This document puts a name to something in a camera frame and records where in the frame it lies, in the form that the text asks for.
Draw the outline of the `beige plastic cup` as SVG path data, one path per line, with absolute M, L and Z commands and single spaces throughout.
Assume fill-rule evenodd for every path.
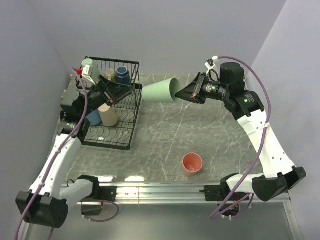
M 102 124 L 106 127 L 113 127 L 118 123 L 116 111 L 107 104 L 103 104 L 98 108 Z

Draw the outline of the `pink plastic cup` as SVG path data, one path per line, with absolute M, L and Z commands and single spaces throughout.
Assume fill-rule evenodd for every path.
M 182 172 L 188 178 L 196 175 L 202 167 L 203 160 L 197 153 L 187 153 L 182 159 Z

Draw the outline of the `dark blue glazed mug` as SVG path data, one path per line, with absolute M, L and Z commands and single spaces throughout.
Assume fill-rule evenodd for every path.
M 116 69 L 116 78 L 117 82 L 119 84 L 123 85 L 130 85 L 131 84 L 131 78 L 130 78 L 130 72 L 125 66 L 119 66 Z

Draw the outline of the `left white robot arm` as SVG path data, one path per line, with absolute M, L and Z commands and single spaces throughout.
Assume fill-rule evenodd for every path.
M 68 87 L 61 96 L 60 124 L 52 151 L 36 181 L 15 199 L 25 223 L 58 229 L 69 210 L 83 199 L 97 200 L 101 195 L 97 177 L 82 175 L 62 190 L 64 174 L 83 144 L 90 122 L 87 115 L 102 105 L 112 106 L 135 91 L 133 85 L 113 83 L 103 76 L 89 90 Z

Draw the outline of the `blue plastic cup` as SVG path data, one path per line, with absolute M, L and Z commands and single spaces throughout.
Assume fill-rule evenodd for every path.
M 100 112 L 98 109 L 92 111 L 86 116 L 86 119 L 90 122 L 92 126 L 97 126 L 102 123 Z

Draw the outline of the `olive ceramic mug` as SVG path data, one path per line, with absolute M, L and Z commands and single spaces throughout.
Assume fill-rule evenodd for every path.
M 112 68 L 108 68 L 105 73 L 104 73 L 104 77 L 112 82 L 112 83 L 117 83 L 117 75 L 116 75 L 116 71 Z

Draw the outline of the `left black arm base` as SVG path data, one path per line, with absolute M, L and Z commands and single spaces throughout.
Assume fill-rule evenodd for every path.
M 99 188 L 96 199 L 115 202 L 116 195 L 117 195 L 117 187 L 116 186 L 102 186 Z

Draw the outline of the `large green plastic cup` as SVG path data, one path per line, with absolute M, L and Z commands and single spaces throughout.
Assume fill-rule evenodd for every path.
M 176 103 L 180 100 L 176 93 L 181 89 L 181 84 L 176 78 L 166 79 L 145 86 L 142 89 L 142 99 L 150 103 Z

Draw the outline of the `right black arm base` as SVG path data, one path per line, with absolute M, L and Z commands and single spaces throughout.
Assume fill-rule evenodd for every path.
M 214 201 L 223 201 L 226 196 L 229 194 L 230 190 L 228 187 L 219 184 L 219 185 L 205 185 L 204 189 L 201 190 L 205 195 L 205 200 L 207 202 Z

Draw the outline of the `small green plastic cup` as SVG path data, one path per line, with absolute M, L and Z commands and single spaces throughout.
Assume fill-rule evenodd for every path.
M 98 82 L 101 72 L 98 69 L 97 64 L 91 59 L 86 58 L 82 61 L 82 73 L 88 79 L 91 78 L 93 82 Z

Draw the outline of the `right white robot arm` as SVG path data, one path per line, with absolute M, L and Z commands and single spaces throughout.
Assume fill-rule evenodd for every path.
M 206 99 L 222 101 L 249 137 L 258 154 L 263 172 L 260 174 L 233 173 L 221 180 L 220 194 L 226 200 L 238 192 L 254 194 L 267 202 L 295 187 L 307 173 L 288 157 L 277 139 L 260 97 L 245 87 L 244 69 L 239 63 L 225 62 L 220 76 L 213 81 L 200 72 L 176 98 L 203 105 Z

